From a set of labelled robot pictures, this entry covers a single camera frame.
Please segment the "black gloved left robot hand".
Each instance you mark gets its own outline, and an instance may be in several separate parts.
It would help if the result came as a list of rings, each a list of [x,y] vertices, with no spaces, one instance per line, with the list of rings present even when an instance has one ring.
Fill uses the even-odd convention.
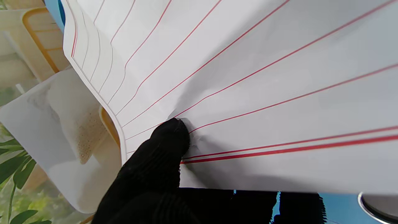
[[[159,125],[118,172],[93,224],[325,224],[317,193],[181,188],[180,164],[190,147],[181,119]]]

